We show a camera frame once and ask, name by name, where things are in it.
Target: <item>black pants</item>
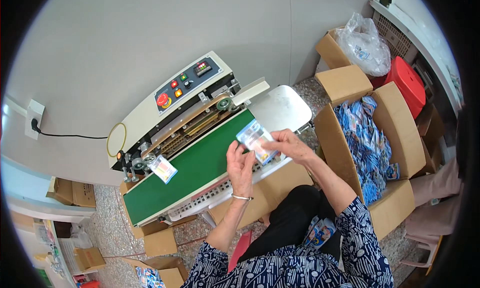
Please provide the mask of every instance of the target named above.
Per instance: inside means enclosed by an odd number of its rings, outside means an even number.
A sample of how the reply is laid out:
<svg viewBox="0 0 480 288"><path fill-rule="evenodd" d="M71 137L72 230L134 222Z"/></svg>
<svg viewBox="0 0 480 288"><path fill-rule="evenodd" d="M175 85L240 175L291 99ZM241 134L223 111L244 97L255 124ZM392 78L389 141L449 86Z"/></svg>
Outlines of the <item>black pants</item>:
<svg viewBox="0 0 480 288"><path fill-rule="evenodd" d="M238 262L265 255L268 252L287 246L300 245L308 231L308 226L316 215L320 219L335 221L336 214L323 191L313 186L295 187L270 214L270 225L253 241ZM320 251L340 258L340 232L337 230L325 242Z"/></svg>

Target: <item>pink pants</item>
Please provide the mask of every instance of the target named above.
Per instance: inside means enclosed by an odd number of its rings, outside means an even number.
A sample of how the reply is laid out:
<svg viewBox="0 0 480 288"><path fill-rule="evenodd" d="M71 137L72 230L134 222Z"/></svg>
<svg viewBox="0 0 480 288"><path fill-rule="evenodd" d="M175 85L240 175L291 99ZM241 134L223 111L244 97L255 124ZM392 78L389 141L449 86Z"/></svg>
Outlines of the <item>pink pants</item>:
<svg viewBox="0 0 480 288"><path fill-rule="evenodd" d="M438 173L410 180L415 207L405 220L408 235L433 238L453 232L459 216L460 194L463 184L459 179L459 166L451 159ZM433 198L455 195L433 206L421 206Z"/></svg>

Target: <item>electrical outlet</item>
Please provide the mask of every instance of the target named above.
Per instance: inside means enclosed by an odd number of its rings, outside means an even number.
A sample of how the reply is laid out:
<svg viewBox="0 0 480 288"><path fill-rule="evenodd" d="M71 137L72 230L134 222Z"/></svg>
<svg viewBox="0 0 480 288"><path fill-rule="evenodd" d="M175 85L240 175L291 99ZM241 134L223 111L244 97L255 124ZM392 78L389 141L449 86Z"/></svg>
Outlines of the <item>electrical outlet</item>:
<svg viewBox="0 0 480 288"><path fill-rule="evenodd" d="M43 111L45 110L45 106L41 105L39 102L35 100L30 100L30 104L27 108L27 117L25 119L25 135L31 137L35 140L39 138L39 133L32 129L32 119L36 119L38 121L38 128L40 129L40 123L42 122Z"/></svg>

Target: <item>digital temperature display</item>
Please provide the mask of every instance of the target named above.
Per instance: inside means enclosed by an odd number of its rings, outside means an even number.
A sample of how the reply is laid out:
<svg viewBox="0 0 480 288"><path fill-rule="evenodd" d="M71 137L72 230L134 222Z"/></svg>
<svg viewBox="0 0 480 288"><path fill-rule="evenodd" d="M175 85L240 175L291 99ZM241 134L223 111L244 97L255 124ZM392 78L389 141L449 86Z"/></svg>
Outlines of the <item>digital temperature display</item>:
<svg viewBox="0 0 480 288"><path fill-rule="evenodd" d="M203 61L202 63L198 63L196 67L193 68L193 71L197 74L198 77L205 75L208 71L212 70L210 64L207 61Z"/></svg>

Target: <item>control panel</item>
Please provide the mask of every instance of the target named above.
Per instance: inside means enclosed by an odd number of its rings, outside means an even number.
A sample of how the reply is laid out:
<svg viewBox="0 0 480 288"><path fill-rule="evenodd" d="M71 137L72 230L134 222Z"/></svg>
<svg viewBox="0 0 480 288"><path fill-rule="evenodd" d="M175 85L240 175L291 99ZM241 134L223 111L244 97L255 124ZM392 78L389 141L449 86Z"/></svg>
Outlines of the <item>control panel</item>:
<svg viewBox="0 0 480 288"><path fill-rule="evenodd" d="M220 67L211 57L204 57L175 76L155 93L155 103L159 113L167 111L171 105L186 97L195 88L219 73Z"/></svg>

